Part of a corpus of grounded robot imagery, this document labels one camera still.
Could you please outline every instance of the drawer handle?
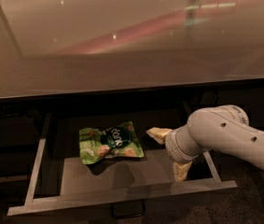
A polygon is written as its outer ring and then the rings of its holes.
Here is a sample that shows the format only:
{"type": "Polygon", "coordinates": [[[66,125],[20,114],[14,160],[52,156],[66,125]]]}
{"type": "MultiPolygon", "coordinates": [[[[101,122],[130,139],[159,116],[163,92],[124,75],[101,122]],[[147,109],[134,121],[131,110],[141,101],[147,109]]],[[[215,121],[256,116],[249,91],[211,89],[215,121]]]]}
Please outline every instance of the drawer handle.
{"type": "Polygon", "coordinates": [[[145,214],[145,211],[146,211],[146,206],[145,206],[145,201],[144,200],[141,200],[141,205],[142,205],[142,210],[139,213],[127,214],[127,215],[116,215],[115,214],[114,205],[111,204],[111,216],[115,220],[132,218],[132,217],[141,217],[141,216],[143,216],[145,214]]]}

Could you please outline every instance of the snack package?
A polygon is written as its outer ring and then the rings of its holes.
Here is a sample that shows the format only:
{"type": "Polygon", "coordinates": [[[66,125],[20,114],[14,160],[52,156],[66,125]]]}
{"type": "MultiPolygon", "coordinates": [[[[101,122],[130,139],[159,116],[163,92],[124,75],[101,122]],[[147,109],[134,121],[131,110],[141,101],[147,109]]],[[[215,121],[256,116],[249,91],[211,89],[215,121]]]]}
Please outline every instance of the snack package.
{"type": "Polygon", "coordinates": [[[79,155],[84,164],[107,158],[142,158],[144,152],[131,121],[100,131],[95,128],[79,130],[79,155]]]}

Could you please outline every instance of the green plastic bag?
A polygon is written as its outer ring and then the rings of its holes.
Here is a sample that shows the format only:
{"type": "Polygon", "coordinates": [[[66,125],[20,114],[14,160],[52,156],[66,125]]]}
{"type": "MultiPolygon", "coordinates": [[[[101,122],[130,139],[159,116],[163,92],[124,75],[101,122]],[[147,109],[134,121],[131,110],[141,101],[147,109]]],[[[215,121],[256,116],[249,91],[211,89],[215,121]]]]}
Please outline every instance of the green plastic bag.
{"type": "Polygon", "coordinates": [[[105,131],[79,130],[79,155],[84,164],[94,164],[104,158],[145,156],[131,121],[105,131]]]}

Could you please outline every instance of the chip bag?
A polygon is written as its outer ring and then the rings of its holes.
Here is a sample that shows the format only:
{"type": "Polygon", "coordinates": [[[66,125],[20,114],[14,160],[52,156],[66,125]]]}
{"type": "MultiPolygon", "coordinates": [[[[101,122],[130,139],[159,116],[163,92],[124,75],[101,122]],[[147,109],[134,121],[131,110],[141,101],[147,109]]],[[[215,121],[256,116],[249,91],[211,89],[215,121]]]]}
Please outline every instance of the chip bag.
{"type": "Polygon", "coordinates": [[[131,121],[100,131],[95,128],[79,130],[79,155],[84,164],[107,158],[142,158],[144,152],[131,121]]]}

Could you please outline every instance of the open drawer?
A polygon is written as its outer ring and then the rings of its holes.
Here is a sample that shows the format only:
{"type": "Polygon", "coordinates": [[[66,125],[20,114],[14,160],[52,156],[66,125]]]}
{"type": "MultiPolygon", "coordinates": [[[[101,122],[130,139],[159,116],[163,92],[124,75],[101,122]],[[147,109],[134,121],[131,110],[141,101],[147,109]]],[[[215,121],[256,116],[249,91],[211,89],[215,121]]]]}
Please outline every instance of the open drawer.
{"type": "Polygon", "coordinates": [[[235,181],[220,180],[211,155],[197,158],[184,182],[174,180],[173,161],[164,147],[146,135],[153,127],[177,128],[182,125],[174,108],[58,118],[52,147],[47,129],[39,142],[24,206],[8,209],[8,216],[67,213],[84,219],[129,217],[145,211],[216,203],[233,189],[235,181]],[[101,130],[131,120],[143,146],[142,159],[102,160],[89,167],[79,158],[78,130],[96,127],[101,130]],[[139,211],[122,213],[120,207],[138,202],[139,211]]]}

